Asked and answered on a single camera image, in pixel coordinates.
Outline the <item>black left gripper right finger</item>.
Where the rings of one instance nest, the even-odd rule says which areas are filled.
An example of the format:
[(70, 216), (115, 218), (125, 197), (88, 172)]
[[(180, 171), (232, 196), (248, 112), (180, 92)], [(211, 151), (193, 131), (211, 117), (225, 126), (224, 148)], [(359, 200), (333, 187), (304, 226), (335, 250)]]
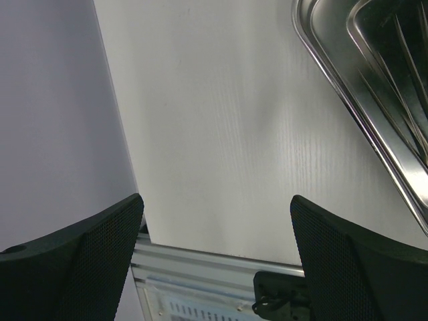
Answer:
[(296, 195), (292, 227), (317, 320), (426, 320), (427, 251)]

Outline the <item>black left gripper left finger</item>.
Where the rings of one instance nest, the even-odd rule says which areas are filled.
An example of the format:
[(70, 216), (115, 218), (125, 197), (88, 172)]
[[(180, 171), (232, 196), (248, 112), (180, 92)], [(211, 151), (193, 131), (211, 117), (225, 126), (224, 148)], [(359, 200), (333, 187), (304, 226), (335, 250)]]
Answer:
[(135, 193), (2, 251), (1, 319), (115, 319), (143, 211)]

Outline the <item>stainless steel tray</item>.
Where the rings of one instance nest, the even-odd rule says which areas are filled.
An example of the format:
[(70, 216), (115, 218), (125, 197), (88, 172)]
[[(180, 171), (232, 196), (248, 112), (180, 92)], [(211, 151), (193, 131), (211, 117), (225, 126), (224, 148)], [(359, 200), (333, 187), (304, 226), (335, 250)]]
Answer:
[(427, 229), (427, 2), (295, 1), (295, 30)]

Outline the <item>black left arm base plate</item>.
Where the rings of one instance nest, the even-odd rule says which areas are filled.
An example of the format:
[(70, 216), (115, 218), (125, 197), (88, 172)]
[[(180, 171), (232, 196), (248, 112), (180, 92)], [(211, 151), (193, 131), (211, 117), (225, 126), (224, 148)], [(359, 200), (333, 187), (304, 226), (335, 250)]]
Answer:
[(306, 279), (258, 271), (253, 278), (253, 312), (264, 320), (314, 320)]

